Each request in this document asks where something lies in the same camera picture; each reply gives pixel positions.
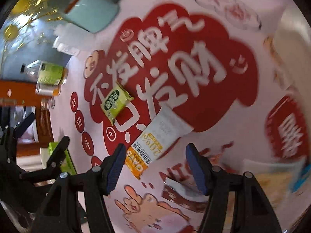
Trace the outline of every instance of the plastic bottle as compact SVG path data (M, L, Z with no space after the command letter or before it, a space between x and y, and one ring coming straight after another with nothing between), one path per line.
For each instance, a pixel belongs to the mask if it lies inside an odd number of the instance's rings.
M62 53L65 53L71 56L77 56L80 53L80 50L78 50L77 48L70 47L63 43L60 43L59 36L55 39L52 47L59 52L62 52Z
M72 24L59 24L54 30L54 35L59 36L59 43L82 51L93 51L96 35Z
M23 64L21 73L27 74L31 81L35 83L62 85L67 80L68 69L60 65L37 60L29 65Z

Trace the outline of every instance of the orange and white package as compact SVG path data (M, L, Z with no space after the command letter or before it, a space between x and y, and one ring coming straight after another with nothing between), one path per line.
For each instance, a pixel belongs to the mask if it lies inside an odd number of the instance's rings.
M158 159L179 137L193 130L169 107L162 106L159 113L127 149L125 164L137 179L149 164Z

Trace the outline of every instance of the green label jar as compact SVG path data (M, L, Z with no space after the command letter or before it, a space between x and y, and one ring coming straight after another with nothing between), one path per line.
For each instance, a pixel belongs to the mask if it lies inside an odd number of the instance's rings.
M53 63L42 62L38 82L41 84L59 85L63 77L64 68Z

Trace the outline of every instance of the green snack package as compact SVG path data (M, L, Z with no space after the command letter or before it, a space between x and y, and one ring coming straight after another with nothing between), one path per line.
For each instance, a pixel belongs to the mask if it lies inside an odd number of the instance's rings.
M57 145L58 145L58 142L49 143L50 156L52 155ZM64 159L62 165L60 166L60 169L62 170L62 172L68 172L70 175L76 175L77 171L73 165L73 162L71 161L71 157L68 152L68 149L66 149L65 154L66 154L66 158Z
M114 121L117 115L125 108L125 106L132 101L134 98L130 96L128 92L117 82L116 86L110 91L108 96L100 106L108 117L111 125L114 124Z
M38 82L42 84L58 85L63 77L64 68L48 62L42 62L39 73Z

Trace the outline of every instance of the yellow tinsel decoration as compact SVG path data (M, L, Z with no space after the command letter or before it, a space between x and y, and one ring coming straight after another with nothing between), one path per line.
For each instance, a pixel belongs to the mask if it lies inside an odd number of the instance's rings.
M4 29L4 39L5 41L13 41L18 37L19 29L15 24L10 24Z
M31 0L19 0L14 8L12 9L12 14L13 15L20 15L31 7Z

